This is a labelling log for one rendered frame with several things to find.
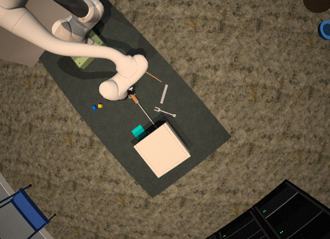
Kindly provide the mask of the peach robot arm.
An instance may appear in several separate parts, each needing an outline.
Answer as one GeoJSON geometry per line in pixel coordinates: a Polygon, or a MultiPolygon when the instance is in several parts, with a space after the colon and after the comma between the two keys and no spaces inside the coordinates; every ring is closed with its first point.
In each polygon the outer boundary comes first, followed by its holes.
{"type": "Polygon", "coordinates": [[[26,7],[28,0],[0,0],[0,26],[51,53],[62,56],[106,58],[118,71],[102,82],[100,94],[112,101],[124,99],[128,89],[146,72],[148,62],[143,55],[131,57],[116,49],[93,45],[87,32],[102,18],[104,7],[99,0],[53,0],[71,15],[56,21],[52,34],[26,7]]]}

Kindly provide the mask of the teal square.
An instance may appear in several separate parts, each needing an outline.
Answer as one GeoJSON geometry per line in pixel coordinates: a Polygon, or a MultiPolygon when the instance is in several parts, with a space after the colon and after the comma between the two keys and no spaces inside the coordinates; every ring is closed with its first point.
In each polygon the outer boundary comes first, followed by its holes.
{"type": "Polygon", "coordinates": [[[142,137],[144,137],[147,133],[145,132],[145,130],[142,128],[141,125],[139,125],[138,127],[136,127],[134,130],[132,130],[132,133],[135,135],[135,137],[139,140],[142,137]]]}

